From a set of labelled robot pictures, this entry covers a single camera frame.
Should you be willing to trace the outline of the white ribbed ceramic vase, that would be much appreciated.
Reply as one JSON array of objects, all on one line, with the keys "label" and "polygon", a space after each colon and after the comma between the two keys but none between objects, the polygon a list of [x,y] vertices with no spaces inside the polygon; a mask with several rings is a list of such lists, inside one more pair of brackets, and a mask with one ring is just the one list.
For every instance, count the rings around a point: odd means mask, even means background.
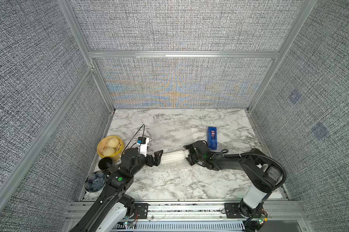
[{"label": "white ribbed ceramic vase", "polygon": [[179,151],[174,151],[174,152],[170,152],[170,153],[165,153],[161,157],[161,164],[167,164],[167,163],[181,161],[181,160],[187,158],[188,155],[189,155],[188,150],[179,150]]}]

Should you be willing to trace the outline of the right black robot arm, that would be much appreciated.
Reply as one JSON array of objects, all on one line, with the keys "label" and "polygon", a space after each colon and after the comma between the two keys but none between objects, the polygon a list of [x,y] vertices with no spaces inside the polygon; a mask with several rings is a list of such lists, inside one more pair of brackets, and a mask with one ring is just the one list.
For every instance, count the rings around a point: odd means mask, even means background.
[{"label": "right black robot arm", "polygon": [[280,163],[256,148],[239,154],[230,154],[227,149],[213,152],[206,141],[196,141],[185,145],[184,148],[189,153],[186,159],[191,166],[198,164],[212,171],[245,172],[251,186],[238,206],[240,214],[245,218],[256,216],[264,201],[273,191],[280,188],[287,178],[287,173]]}]

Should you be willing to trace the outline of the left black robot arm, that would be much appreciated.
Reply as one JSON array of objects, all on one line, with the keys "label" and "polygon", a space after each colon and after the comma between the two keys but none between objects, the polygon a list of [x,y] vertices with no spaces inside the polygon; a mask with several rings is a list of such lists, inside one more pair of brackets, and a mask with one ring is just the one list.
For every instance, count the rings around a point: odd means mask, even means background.
[{"label": "left black robot arm", "polygon": [[125,193],[132,185],[134,175],[144,166],[159,166],[162,155],[163,150],[156,151],[154,155],[143,155],[138,148],[127,149],[96,202],[71,231],[109,232],[123,218],[135,215],[135,200]]}]

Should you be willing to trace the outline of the blue tape dispenser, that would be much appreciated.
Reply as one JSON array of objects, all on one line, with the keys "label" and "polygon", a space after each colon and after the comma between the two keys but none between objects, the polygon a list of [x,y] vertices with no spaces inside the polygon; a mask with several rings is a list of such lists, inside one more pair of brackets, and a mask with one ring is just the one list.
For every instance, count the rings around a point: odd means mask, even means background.
[{"label": "blue tape dispenser", "polygon": [[211,150],[217,150],[218,141],[217,141],[217,128],[208,127],[207,129],[207,145]]}]

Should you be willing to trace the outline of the yellow round vase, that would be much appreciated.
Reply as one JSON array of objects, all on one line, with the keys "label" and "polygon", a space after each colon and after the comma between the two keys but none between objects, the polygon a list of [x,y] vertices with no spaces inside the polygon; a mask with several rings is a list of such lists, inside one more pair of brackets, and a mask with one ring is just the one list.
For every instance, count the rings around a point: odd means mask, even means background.
[{"label": "yellow round vase", "polygon": [[102,139],[97,146],[97,153],[101,159],[111,158],[113,161],[120,159],[124,149],[124,143],[118,136],[108,136]]}]

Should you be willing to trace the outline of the black cylindrical vase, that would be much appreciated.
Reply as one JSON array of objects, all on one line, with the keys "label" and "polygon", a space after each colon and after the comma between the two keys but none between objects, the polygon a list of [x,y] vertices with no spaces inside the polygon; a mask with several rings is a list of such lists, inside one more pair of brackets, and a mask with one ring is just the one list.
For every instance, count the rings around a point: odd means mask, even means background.
[{"label": "black cylindrical vase", "polygon": [[101,159],[98,163],[98,168],[107,176],[110,176],[114,173],[118,166],[114,163],[114,161],[110,157],[105,157]]}]

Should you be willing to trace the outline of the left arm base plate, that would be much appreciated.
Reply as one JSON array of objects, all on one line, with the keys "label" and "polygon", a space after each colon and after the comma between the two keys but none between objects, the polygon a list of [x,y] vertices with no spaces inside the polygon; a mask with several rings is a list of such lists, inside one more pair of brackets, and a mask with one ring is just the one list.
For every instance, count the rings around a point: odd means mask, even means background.
[{"label": "left arm base plate", "polygon": [[148,207],[149,207],[149,204],[147,203],[135,203],[134,205],[130,205],[127,208],[127,213],[125,218],[147,219]]}]

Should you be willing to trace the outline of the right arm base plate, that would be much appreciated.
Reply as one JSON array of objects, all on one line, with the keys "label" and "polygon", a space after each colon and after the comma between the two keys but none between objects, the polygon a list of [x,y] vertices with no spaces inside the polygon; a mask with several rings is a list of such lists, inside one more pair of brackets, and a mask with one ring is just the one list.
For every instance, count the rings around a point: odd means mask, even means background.
[{"label": "right arm base plate", "polygon": [[224,209],[227,218],[249,218],[250,208],[244,203],[225,203]]}]

